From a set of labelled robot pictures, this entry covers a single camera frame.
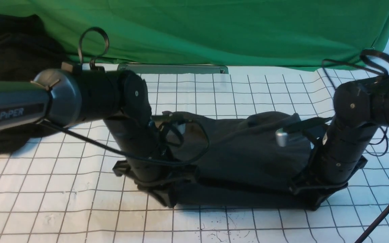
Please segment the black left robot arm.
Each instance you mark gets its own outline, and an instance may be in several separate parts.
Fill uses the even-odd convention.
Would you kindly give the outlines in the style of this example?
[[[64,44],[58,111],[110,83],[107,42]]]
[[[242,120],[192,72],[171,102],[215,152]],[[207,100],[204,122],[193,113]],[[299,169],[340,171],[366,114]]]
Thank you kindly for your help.
[[[118,150],[69,130],[95,120],[104,120]],[[179,186],[197,182],[193,162],[204,154],[187,161],[172,154],[170,147],[184,141],[176,126],[187,123],[193,120],[152,115],[147,84],[133,71],[49,69],[29,83],[0,82],[0,131],[40,124],[122,155],[114,174],[169,208],[177,204]]]

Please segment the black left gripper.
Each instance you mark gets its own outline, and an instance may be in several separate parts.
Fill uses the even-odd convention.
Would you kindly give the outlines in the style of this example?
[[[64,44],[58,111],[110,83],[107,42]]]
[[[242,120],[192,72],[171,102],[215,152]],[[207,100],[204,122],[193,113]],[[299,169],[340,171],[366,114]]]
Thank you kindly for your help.
[[[174,114],[195,121],[186,125],[183,145],[187,145],[188,130],[194,128],[200,131],[200,117],[193,113]],[[117,176],[130,177],[139,189],[147,189],[148,194],[162,206],[173,209],[178,203],[176,186],[196,183],[199,179],[195,163],[200,159],[200,149],[182,159],[176,156],[179,148],[159,148],[157,134],[148,126],[149,120],[150,117],[139,120],[125,116],[104,120],[118,147],[125,153],[125,160],[117,162],[113,171]]]

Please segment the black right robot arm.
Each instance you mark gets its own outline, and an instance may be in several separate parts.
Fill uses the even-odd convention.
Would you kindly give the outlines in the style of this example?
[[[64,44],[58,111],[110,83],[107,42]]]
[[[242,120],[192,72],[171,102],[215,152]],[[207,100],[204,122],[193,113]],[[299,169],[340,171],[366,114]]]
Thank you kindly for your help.
[[[363,152],[377,129],[389,128],[389,79],[368,78],[337,87],[335,115],[304,120],[302,134],[313,144],[308,165],[290,180],[290,191],[312,210],[348,181],[367,163]]]

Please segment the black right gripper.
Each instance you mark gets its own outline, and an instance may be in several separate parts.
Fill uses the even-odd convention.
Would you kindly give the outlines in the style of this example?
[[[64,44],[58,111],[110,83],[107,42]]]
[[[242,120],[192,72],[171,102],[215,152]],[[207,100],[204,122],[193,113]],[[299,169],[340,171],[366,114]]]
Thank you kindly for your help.
[[[379,126],[368,123],[356,128],[332,118],[318,138],[306,167],[289,181],[290,192],[304,195],[307,210],[316,211],[331,195],[344,189],[360,165],[362,154]]]

